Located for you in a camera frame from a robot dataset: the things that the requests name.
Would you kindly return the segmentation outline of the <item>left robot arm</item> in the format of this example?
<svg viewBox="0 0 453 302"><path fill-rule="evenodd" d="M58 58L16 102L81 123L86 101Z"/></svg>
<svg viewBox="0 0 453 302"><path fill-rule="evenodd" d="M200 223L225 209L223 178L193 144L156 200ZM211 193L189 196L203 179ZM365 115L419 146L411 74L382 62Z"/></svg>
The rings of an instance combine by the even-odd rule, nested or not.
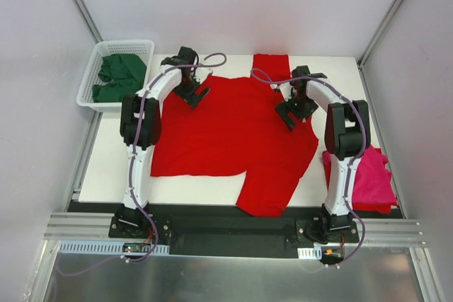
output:
<svg viewBox="0 0 453 302"><path fill-rule="evenodd" d="M146 238L153 232L143 214L149 203L151 163L162 132L165 99L174 93L194 109L209 93L197 90L212 73L200 64L190 47L161 62L159 73L143 89L122 99L120 136L127 152L127 184L119 207L110 222L111 238Z"/></svg>

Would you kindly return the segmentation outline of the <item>white plastic basket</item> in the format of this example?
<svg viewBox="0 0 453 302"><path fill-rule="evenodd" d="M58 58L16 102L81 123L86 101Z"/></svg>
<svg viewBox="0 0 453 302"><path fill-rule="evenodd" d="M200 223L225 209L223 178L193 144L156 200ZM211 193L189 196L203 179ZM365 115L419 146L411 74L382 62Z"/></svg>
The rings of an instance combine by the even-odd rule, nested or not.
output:
<svg viewBox="0 0 453 302"><path fill-rule="evenodd" d="M151 40L109 40L93 48L76 103L97 112L119 112L125 95L149 82L154 43Z"/></svg>

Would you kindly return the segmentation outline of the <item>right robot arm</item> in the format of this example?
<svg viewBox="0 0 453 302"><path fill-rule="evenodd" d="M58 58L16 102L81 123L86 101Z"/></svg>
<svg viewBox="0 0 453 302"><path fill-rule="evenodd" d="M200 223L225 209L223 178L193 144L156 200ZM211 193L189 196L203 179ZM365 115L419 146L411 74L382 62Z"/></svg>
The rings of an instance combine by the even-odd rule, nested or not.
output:
<svg viewBox="0 0 453 302"><path fill-rule="evenodd" d="M320 217L306 224L303 236L315 243L333 242L352 228L355 176L371 143L369 105L366 100L349 100L325 74L313 74L308 66L293 69L291 79L278 83L277 89L283 101L275 110L289 130L319 108L326 113L324 144L331 155L328 194Z"/></svg>

